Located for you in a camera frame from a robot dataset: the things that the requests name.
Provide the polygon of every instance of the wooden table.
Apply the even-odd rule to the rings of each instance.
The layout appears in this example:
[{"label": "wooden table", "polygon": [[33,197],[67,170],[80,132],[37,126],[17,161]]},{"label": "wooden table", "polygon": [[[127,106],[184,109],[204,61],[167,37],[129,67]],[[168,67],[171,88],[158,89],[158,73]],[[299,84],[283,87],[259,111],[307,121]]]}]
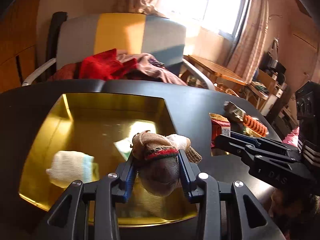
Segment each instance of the wooden table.
[{"label": "wooden table", "polygon": [[247,83],[244,82],[241,77],[233,73],[231,70],[220,66],[219,64],[213,63],[210,60],[198,56],[189,55],[188,57],[191,64],[198,64],[204,70],[212,74],[214,76],[214,79],[220,77],[243,86],[247,85]]}]

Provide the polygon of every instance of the chair armrest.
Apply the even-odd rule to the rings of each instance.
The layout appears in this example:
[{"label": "chair armrest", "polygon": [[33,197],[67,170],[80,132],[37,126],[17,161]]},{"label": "chair armrest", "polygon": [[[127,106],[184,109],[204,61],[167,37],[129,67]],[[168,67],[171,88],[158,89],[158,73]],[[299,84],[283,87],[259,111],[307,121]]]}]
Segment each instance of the chair armrest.
[{"label": "chair armrest", "polygon": [[38,67],[35,71],[33,71],[22,83],[22,86],[31,85],[31,83],[40,76],[44,71],[46,71],[49,67],[51,67],[54,63],[56,63],[56,58],[52,58],[48,60],[46,63]]},{"label": "chair armrest", "polygon": [[200,70],[198,70],[195,66],[186,61],[184,58],[182,59],[182,62],[186,69],[189,70],[195,78],[199,79],[202,83],[204,83],[209,90],[215,91],[214,85],[212,84],[210,79],[207,78]]}]

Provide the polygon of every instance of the black speaker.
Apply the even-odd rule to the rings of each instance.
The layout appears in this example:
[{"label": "black speaker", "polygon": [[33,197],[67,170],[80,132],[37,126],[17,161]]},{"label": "black speaker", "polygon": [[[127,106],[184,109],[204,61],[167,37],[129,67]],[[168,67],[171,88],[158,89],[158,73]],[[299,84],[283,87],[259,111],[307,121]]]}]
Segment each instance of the black speaker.
[{"label": "black speaker", "polygon": [[308,81],[295,95],[300,121],[298,148],[303,163],[320,175],[320,84]]}]

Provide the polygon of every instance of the black table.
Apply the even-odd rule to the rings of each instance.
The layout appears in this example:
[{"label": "black table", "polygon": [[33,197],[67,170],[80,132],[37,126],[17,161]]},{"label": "black table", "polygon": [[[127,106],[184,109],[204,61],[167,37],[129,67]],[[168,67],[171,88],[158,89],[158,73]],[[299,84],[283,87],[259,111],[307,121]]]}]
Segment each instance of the black table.
[{"label": "black table", "polygon": [[[265,118],[248,101],[228,94],[180,85],[149,81],[65,80],[13,89],[0,95],[0,222],[9,222],[32,232],[44,211],[22,200],[18,194],[20,176],[28,152],[43,120],[62,93],[105,92],[164,98],[177,133],[191,139],[203,160],[201,171],[215,179],[232,183],[243,181],[263,202],[273,188],[250,176],[249,168],[235,155],[211,156],[209,113],[223,114],[223,103],[230,100],[268,127],[269,138],[280,140]],[[124,228],[122,239],[192,239],[197,218],[169,225]]]}]

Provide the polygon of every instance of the yellow stripe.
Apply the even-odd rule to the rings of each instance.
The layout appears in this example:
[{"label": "yellow stripe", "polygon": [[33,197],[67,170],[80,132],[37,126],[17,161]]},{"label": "yellow stripe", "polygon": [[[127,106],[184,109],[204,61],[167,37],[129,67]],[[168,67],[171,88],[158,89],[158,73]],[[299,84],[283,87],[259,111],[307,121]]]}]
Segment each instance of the yellow stripe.
[{"label": "yellow stripe", "polygon": [[133,13],[104,13],[97,25],[94,54],[110,49],[141,53],[146,16]]}]

